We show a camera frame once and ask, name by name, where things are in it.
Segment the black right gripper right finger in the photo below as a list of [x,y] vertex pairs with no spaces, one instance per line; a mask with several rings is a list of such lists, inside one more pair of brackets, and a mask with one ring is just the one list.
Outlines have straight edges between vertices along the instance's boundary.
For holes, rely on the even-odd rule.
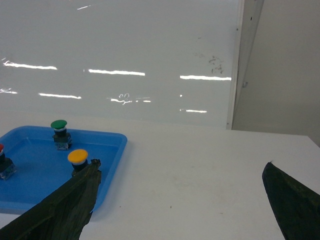
[[286,240],[320,238],[320,195],[268,162],[262,172],[264,189]]

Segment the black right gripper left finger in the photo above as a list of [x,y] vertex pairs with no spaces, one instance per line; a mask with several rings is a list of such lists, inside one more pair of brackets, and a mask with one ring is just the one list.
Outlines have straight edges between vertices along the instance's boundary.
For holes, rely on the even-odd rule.
[[91,163],[40,203],[5,225],[2,240],[78,240],[91,219],[102,173]]

